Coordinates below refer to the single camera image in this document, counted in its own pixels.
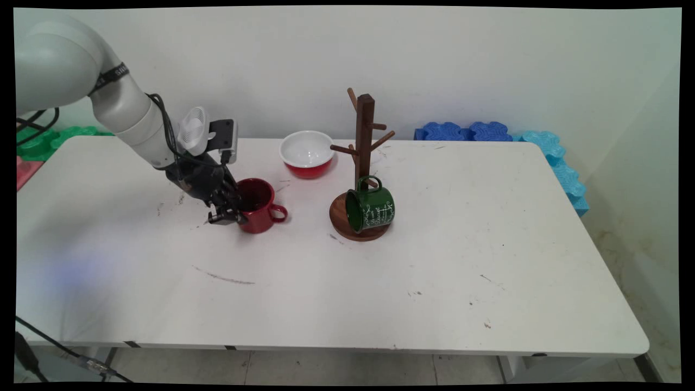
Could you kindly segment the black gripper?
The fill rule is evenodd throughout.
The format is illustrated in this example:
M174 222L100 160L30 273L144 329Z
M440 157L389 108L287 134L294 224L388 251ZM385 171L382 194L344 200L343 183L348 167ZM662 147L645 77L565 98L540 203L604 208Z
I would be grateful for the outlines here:
M236 181L226 166L209 155L194 156L197 163L179 160L165 167L166 178L192 198L211 207L207 223L212 225L246 225L241 212L243 200Z

